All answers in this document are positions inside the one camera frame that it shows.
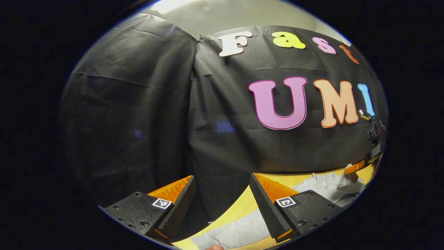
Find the black cloth backdrop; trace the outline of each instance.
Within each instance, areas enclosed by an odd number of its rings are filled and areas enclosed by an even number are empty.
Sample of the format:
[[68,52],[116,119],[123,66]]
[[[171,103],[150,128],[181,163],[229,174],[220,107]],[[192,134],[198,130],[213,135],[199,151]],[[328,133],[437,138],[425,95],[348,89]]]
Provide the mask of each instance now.
[[[219,36],[250,31],[241,54],[220,57]],[[273,43],[277,31],[298,36],[305,49]],[[336,55],[321,51],[324,38]],[[388,126],[382,86],[358,50],[356,65],[331,37],[300,28],[254,26],[205,36],[198,43],[177,26],[138,14],[99,39],[72,72],[61,103],[67,161],[100,206],[135,192],[149,193],[193,174],[197,192],[182,228],[189,237],[216,220],[256,173],[311,173],[361,160],[372,145],[369,123],[322,128],[324,108],[313,82],[336,91],[349,81],[357,109],[358,84],[369,88],[373,109]],[[298,127],[272,130],[256,116],[248,85],[277,83],[276,112],[293,110],[288,77],[305,77],[307,116]]]

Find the white ceiling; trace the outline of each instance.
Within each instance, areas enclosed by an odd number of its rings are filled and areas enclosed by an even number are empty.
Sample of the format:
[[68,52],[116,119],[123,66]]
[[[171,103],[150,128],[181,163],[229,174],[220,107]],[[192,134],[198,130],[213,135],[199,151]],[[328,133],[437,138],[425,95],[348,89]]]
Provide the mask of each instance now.
[[315,16],[282,0],[196,0],[165,14],[151,7],[141,12],[161,17],[189,34],[196,32],[197,37],[245,26],[282,25],[316,31],[351,45]]

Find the letter u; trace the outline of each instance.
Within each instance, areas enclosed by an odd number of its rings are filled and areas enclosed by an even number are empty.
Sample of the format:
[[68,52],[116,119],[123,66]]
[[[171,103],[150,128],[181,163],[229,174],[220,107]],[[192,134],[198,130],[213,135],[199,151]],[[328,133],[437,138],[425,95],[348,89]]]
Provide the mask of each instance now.
[[273,89],[276,82],[264,80],[250,84],[248,89],[254,94],[256,114],[260,123],[270,129],[293,129],[302,124],[307,115],[305,84],[307,79],[304,77],[289,77],[284,80],[284,85],[290,87],[293,99],[293,112],[286,117],[276,114],[274,108]]

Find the foam letter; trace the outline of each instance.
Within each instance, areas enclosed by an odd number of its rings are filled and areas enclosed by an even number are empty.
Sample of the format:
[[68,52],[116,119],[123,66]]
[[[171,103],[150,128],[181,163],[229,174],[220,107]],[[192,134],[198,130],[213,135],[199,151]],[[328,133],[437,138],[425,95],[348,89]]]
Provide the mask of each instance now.
[[325,53],[328,54],[336,54],[336,50],[329,45],[329,43],[327,41],[325,41],[322,38],[319,37],[313,37],[313,42],[315,42],[318,46],[318,48],[320,48],[322,51],[324,51]]
[[279,47],[284,47],[284,48],[290,48],[290,47],[305,48],[305,44],[303,44],[299,40],[299,38],[296,35],[292,34],[292,33],[280,31],[280,32],[274,32],[271,35],[275,37],[273,39],[274,44],[276,44]]
[[367,85],[358,84],[358,88],[362,92],[362,95],[364,96],[365,108],[367,109],[367,112],[372,116],[374,116],[375,112],[373,111],[372,100],[370,99],[369,89],[367,88]]
[[222,40],[222,51],[219,53],[219,56],[231,56],[242,53],[244,49],[238,48],[238,44],[246,46],[248,43],[247,37],[252,36],[253,34],[249,31],[220,36],[218,39]]
[[357,65],[359,64],[359,62],[352,56],[352,53],[348,49],[346,49],[343,45],[340,45],[339,47],[343,49],[345,53],[347,53],[347,55],[350,57],[350,59],[352,59],[352,61],[354,61]]
[[324,115],[321,125],[324,128],[331,128],[336,125],[336,119],[333,117],[333,110],[336,113],[339,123],[344,122],[345,112],[347,116],[345,121],[347,123],[355,123],[359,117],[356,113],[355,100],[352,93],[352,85],[350,82],[341,81],[341,95],[339,96],[327,80],[316,80],[314,86],[320,90],[322,101],[324,102]]
[[265,80],[250,84],[248,89],[254,94],[256,114],[260,123],[270,129],[293,129],[304,122],[307,115],[305,84],[307,79],[303,77],[289,77],[284,80],[284,85],[290,87],[293,99],[293,112],[287,117],[277,115],[274,109],[273,89],[276,87],[274,81]]

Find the gray cloth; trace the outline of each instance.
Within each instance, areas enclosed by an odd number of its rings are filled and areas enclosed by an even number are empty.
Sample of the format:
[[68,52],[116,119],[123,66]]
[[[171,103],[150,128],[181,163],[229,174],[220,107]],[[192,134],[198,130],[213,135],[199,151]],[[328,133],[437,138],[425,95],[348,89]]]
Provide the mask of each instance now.
[[[362,178],[348,174],[342,177],[329,173],[325,175],[312,174],[299,185],[292,187],[298,192],[313,190],[340,207],[353,202],[356,194],[364,187]],[[253,244],[270,236],[259,209],[238,219],[235,222],[210,230],[201,236],[191,238],[199,249],[212,245],[220,245],[225,250]]]

